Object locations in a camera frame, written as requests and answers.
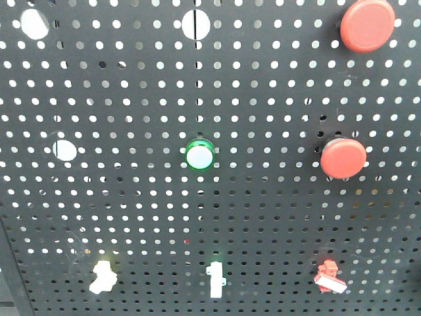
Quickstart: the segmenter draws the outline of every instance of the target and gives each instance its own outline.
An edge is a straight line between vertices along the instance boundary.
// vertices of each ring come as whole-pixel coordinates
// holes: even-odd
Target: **plastic connector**
[[[206,268],[206,274],[210,275],[210,298],[222,298],[222,287],[226,285],[226,278],[223,277],[222,262],[212,262]]]
[[[110,261],[98,261],[93,272],[97,275],[97,279],[89,286],[89,291],[97,295],[101,292],[111,292],[117,283],[117,274],[111,270]]]
[[[336,278],[339,268],[333,260],[326,260],[323,265],[318,266],[318,274],[314,277],[314,283],[319,285],[320,291],[344,293],[347,285],[344,281]]]

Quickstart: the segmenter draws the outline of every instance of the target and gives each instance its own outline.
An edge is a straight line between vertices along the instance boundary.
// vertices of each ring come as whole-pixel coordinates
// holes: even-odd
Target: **perforated metal panel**
[[[390,41],[362,55],[339,37],[352,3],[0,1],[0,265],[22,316],[419,315],[421,1],[391,0]],[[184,163],[197,135],[206,171]],[[335,135],[366,147],[357,176],[322,172]],[[327,258],[342,295],[312,282]],[[96,296],[101,259],[118,284]]]

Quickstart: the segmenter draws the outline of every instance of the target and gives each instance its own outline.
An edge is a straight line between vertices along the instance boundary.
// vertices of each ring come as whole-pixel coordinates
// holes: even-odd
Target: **red mushroom button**
[[[357,53],[369,53],[383,46],[395,29],[395,11],[386,0],[358,0],[341,22],[341,38]]]
[[[360,142],[337,138],[324,147],[320,164],[328,176],[345,179],[360,172],[366,159],[366,150]]]

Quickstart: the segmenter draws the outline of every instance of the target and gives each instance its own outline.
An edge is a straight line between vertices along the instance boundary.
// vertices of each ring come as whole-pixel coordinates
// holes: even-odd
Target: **emergency stop button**
[[[366,159],[366,150],[360,142],[336,138],[324,146],[320,164],[328,176],[345,179],[360,172]]]
[[[341,38],[357,53],[369,53],[383,46],[395,29],[395,11],[386,0],[358,0],[341,22]]]

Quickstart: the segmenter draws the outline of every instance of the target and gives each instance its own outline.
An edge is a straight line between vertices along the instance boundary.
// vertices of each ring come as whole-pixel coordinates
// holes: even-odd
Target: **red plastic clip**
[[[319,286],[322,293],[335,291],[343,293],[347,289],[344,281],[336,278],[339,268],[333,260],[325,260],[323,265],[318,266],[318,274],[314,277],[314,283]]]

